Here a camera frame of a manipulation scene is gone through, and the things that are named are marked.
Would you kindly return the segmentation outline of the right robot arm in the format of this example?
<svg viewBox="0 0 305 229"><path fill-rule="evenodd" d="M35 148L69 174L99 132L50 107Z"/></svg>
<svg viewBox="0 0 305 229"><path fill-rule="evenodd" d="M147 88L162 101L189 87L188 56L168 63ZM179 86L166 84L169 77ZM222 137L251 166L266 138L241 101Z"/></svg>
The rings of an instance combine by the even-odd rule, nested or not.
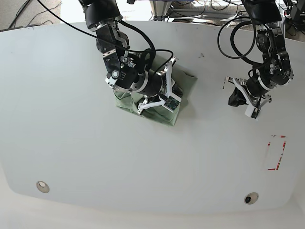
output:
<svg viewBox="0 0 305 229"><path fill-rule="evenodd" d="M108 86L123 95L142 95L138 114L153 107L164 107L173 113L182 100L182 91L172 79L176 59L171 56L152 70L158 50L144 32L122 20L116 1L81 0L80 4L88 30L96 34L96 47L103 55ZM132 51L128 36L119 29L120 24L139 33L149 47Z"/></svg>

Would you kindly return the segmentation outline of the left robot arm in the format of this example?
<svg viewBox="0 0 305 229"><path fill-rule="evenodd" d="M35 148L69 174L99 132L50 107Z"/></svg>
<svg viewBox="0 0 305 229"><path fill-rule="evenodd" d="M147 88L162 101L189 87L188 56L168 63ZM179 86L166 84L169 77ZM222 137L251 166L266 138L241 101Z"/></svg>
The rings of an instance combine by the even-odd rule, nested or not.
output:
<svg viewBox="0 0 305 229"><path fill-rule="evenodd" d="M235 52L231 59L242 59L251 65L248 79L227 77L227 81L235 85L228 99L232 107L246 105L245 114L256 119L261 108L272 101L268 92L277 86L288 84L294 77L289 54L285 46L285 38L279 22L281 15L274 0L243 0L247 12L242 22L237 24L230 35L230 44ZM252 25L254 36L251 46L262 53L262 63L247 58L251 52L242 54L236 47L234 38L237 31L246 25Z"/></svg>

